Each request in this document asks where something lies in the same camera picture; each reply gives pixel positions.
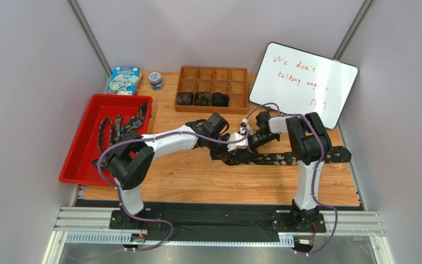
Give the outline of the black floral necktie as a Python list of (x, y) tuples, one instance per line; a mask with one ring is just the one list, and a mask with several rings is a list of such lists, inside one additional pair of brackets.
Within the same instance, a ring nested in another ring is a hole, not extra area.
[[(348, 163), (352, 159), (351, 152), (344, 146), (335, 146), (328, 152), (325, 163)], [(221, 160), (228, 166), (234, 165), (297, 165), (298, 161), (292, 152), (259, 153), (257, 150), (238, 149), (227, 154)]]

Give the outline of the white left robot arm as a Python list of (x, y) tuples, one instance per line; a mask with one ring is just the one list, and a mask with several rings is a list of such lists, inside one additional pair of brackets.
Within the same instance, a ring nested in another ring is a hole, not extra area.
[(114, 178), (112, 184), (118, 192), (123, 214), (138, 219), (137, 214), (144, 208), (141, 184), (155, 159), (197, 147), (226, 149), (228, 127), (227, 120), (213, 113), (208, 119), (188, 122), (164, 133), (140, 135), (131, 131), (119, 143), (107, 148), (99, 161), (106, 165)]

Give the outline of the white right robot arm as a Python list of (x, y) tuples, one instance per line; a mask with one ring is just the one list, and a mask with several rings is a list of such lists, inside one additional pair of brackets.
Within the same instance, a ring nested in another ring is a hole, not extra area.
[(292, 154), (298, 164), (298, 185), (292, 200), (291, 226), (300, 231), (312, 228), (319, 220), (321, 168), (332, 148), (324, 124), (316, 112), (265, 118), (261, 124), (263, 128), (248, 138), (248, 146), (255, 149), (280, 134), (288, 135)]

